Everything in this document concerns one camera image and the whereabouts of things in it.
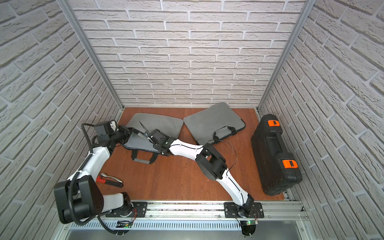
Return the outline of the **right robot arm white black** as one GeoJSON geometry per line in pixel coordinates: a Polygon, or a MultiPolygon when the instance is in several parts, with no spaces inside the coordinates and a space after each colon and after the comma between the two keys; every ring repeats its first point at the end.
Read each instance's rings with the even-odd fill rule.
{"type": "Polygon", "coordinates": [[[145,131],[145,136],[161,154],[172,154],[194,160],[208,179],[217,181],[231,196],[238,209],[237,215],[241,218],[250,217],[254,198],[237,183],[230,173],[225,158],[213,145],[188,144],[169,137],[158,129],[152,132],[145,131]]]}

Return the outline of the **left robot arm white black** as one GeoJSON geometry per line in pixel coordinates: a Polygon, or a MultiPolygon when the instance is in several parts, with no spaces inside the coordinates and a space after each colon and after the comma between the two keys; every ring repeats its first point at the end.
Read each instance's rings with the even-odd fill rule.
{"type": "Polygon", "coordinates": [[[129,140],[133,128],[118,126],[116,121],[102,122],[93,126],[96,135],[90,138],[87,126],[87,123],[82,124],[89,147],[87,157],[73,175],[54,187],[58,216],[63,224],[74,222],[82,226],[102,214],[114,213],[125,217],[133,210],[126,192],[103,195],[96,183],[101,168],[115,147],[129,140]]]}

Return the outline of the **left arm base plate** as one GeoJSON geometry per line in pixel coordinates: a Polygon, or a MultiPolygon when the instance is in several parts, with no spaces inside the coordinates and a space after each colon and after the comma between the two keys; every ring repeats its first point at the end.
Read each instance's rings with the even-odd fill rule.
{"type": "Polygon", "coordinates": [[[126,208],[124,206],[123,210],[117,211],[113,210],[111,213],[106,214],[107,218],[144,218],[147,211],[148,202],[131,202],[131,206],[126,208]]]}

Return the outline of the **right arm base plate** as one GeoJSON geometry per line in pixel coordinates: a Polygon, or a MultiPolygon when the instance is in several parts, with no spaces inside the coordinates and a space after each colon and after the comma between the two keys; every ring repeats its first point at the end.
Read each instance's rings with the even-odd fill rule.
{"type": "Polygon", "coordinates": [[[251,207],[240,207],[233,202],[225,202],[224,210],[227,219],[263,219],[265,217],[263,206],[259,202],[253,202],[251,207]]]}

